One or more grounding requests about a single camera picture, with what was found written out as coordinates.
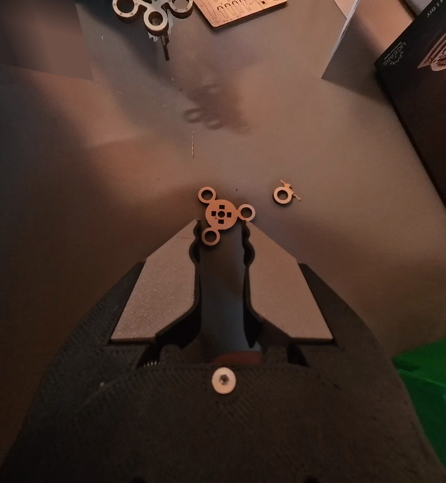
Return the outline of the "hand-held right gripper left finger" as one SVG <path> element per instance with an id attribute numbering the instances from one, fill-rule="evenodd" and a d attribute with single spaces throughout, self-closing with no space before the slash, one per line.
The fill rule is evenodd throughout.
<path id="1" fill-rule="evenodd" d="M 199 226 L 199 220 L 190 221 L 145 260 L 112 342 L 154 343 L 196 307 L 197 266 L 192 250 Z"/>

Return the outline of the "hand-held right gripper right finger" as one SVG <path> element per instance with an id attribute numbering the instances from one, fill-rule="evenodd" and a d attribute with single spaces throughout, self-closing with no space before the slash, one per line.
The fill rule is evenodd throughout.
<path id="1" fill-rule="evenodd" d="M 252 222 L 242 227 L 247 341 L 332 341 L 297 260 Z"/>

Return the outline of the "three-ring wooden model part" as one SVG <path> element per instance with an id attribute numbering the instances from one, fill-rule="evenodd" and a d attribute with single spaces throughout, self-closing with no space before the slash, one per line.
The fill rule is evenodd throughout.
<path id="1" fill-rule="evenodd" d="M 220 241 L 220 232 L 233 227 L 238 219 L 249 222 L 256 215 L 252 205 L 242 204 L 237 208 L 232 202 L 217 198 L 215 190 L 208 186 L 199 190 L 198 199 L 207 205 L 205 217 L 209 226 L 201 235 L 201 240 L 206 246 L 217 245 Z"/>

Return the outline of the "green plastic bin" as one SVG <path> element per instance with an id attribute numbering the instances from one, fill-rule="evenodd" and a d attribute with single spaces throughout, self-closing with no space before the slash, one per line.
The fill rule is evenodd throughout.
<path id="1" fill-rule="evenodd" d="M 396 355 L 393 364 L 446 469 L 446 338 Z"/>

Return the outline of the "black product box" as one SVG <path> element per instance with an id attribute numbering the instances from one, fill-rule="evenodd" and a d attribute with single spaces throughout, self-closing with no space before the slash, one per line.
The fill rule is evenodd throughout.
<path id="1" fill-rule="evenodd" d="M 375 68 L 446 208 L 446 1 L 431 1 Z"/>

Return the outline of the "folded instruction sheet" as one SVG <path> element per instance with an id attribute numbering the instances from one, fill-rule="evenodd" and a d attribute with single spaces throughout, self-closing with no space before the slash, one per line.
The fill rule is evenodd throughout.
<path id="1" fill-rule="evenodd" d="M 352 1 L 321 78 L 357 89 L 373 76 L 377 58 L 414 16 L 406 1 Z"/>

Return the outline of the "laser-cut wooden sheet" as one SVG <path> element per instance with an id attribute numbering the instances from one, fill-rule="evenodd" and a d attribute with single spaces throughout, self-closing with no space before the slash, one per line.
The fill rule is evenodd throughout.
<path id="1" fill-rule="evenodd" d="M 253 19 L 284 7 L 287 3 L 288 1 L 194 1 L 213 29 Z"/>

